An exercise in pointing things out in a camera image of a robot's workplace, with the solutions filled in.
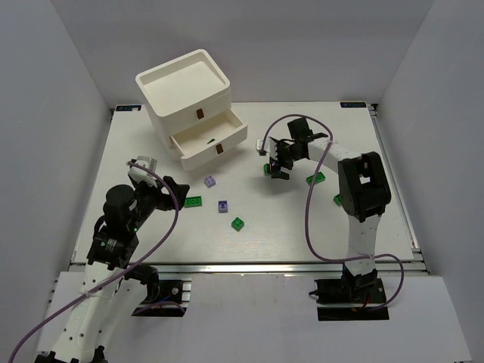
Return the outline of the green sloped lego brick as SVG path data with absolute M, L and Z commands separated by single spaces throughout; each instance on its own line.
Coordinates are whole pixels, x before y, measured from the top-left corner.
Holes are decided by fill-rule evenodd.
M 268 163 L 263 166 L 263 172 L 265 176 L 270 176 L 270 165 Z

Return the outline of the green lego plate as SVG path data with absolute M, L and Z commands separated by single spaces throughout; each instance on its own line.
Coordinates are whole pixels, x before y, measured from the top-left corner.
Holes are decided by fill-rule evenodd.
M 185 208 L 201 207 L 203 198 L 201 196 L 187 197 L 185 199 Z

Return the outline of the long green lego brick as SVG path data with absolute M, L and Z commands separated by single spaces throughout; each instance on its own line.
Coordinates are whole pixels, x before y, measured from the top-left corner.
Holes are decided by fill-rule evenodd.
M 318 172 L 317 174 L 310 175 L 306 178 L 306 182 L 308 185 L 312 184 L 319 184 L 321 182 L 324 182 L 326 180 L 326 176 L 324 175 L 323 172 Z

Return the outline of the purple upside-down lego brick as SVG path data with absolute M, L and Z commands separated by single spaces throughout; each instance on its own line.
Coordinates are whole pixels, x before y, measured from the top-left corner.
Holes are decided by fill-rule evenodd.
M 219 211 L 219 213 L 227 213 L 228 212 L 228 201 L 227 200 L 219 200 L 218 201 L 218 211 Z

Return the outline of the white drawer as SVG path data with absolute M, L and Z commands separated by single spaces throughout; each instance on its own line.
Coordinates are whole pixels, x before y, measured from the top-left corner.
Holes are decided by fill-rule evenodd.
M 247 139 L 248 125 L 232 109 L 175 133 L 169 139 L 185 171 L 194 170 Z

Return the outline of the green square lego brick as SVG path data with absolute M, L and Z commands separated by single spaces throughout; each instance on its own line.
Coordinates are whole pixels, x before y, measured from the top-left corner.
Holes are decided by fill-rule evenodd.
M 236 230 L 240 231 L 243 227 L 245 226 L 244 220 L 242 220 L 239 217 L 236 217 L 232 222 L 231 222 L 231 227 Z

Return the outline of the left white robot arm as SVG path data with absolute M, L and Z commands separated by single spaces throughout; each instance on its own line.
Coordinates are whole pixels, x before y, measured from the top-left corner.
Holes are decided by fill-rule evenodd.
M 80 301 L 70 309 L 64 329 L 37 362 L 106 362 L 107 348 L 135 308 L 157 294 L 159 278 L 149 265 L 129 261 L 139 244 L 137 232 L 155 211 L 179 212 L 189 185 L 173 178 L 129 174 L 130 185 L 108 190 L 95 224 Z

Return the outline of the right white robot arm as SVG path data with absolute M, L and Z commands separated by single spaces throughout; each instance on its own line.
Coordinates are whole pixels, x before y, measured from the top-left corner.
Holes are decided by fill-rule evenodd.
M 375 152 L 358 153 L 349 150 L 334 140 L 332 131 L 325 126 L 324 132 L 315 133 L 308 121 L 317 119 L 292 114 L 287 124 L 290 137 L 276 139 L 264 134 L 256 141 L 256 150 L 268 156 L 266 175 L 288 180 L 287 173 L 299 160 L 317 163 L 314 174 L 322 166 L 335 172 L 338 177 L 341 207 L 349 220 L 348 250 L 344 259 L 328 259 L 310 249 L 317 259 L 343 264 L 343 272 L 357 280 L 376 277 L 375 247 L 377 227 L 386 206 L 391 201 L 391 190 L 381 156 Z

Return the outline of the purple studded lego brick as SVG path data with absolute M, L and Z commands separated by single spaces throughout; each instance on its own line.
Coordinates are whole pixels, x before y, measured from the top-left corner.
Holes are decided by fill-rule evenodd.
M 203 180 L 204 184 L 208 187 L 208 188 L 211 188 L 213 186 L 216 185 L 216 180 L 211 176 L 207 176 L 204 180 Z

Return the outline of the white drawer cabinet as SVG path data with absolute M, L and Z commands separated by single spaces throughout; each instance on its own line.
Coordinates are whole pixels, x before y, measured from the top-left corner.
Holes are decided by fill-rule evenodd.
M 209 53 L 197 49 L 139 73 L 153 128 L 167 148 L 175 134 L 231 107 L 231 83 Z

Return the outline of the aluminium table front rail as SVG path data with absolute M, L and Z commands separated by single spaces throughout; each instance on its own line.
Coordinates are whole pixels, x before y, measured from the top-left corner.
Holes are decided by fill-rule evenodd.
M 416 262 L 403 262 L 405 272 L 427 273 L 427 267 L 423 260 Z M 151 263 L 158 272 L 171 274 L 193 274 L 193 273 L 337 273 L 342 271 L 341 265 L 323 263 L 305 264 L 218 264 L 218 265 L 155 265 Z M 85 270 L 84 264 L 73 264 L 69 267 L 69 272 L 82 272 Z M 400 272 L 397 262 L 378 262 L 377 270 L 380 272 Z

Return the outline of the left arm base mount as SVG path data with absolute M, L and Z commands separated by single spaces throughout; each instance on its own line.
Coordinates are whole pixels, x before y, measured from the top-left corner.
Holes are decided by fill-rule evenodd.
M 187 278 L 161 278 L 156 268 L 138 265 L 124 280 L 136 280 L 142 286 L 144 300 L 133 316 L 182 318 L 185 315 L 191 293 L 191 281 Z

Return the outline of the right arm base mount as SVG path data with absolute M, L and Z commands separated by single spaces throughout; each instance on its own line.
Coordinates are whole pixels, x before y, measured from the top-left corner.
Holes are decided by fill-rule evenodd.
M 319 321 L 388 321 L 386 293 L 377 270 L 354 276 L 348 268 L 338 279 L 318 279 L 309 296 Z

